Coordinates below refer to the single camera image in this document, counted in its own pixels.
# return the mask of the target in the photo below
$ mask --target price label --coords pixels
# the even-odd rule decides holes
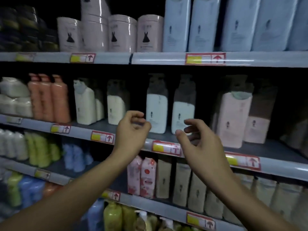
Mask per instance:
[[[254,155],[245,155],[226,151],[226,158],[231,166],[261,171],[260,158]]]
[[[50,178],[50,174],[51,174],[51,172],[49,172],[47,170],[37,169],[34,173],[34,177],[48,181],[49,178]]]
[[[113,144],[115,139],[115,135],[107,132],[101,131],[92,131],[91,140],[97,141],[101,143],[110,143]]]
[[[164,153],[168,155],[181,155],[181,145],[179,143],[170,143],[160,140],[154,140],[152,151]]]
[[[68,134],[70,133],[71,126],[61,126],[57,124],[53,124],[50,128],[51,133],[61,133],[61,134]]]
[[[15,61],[17,62],[33,62],[36,53],[17,53]]]
[[[71,54],[70,63],[94,63],[96,54]]]
[[[226,53],[186,53],[186,65],[225,66]]]
[[[112,200],[115,200],[117,202],[120,201],[120,196],[121,196],[121,193],[117,192],[117,191],[105,190],[102,193],[102,197],[103,198],[105,198],[105,199],[112,199]]]
[[[186,222],[189,225],[193,225],[206,230],[216,230],[215,221],[210,218],[200,214],[187,212]]]
[[[6,122],[20,125],[22,122],[22,118],[6,116]]]

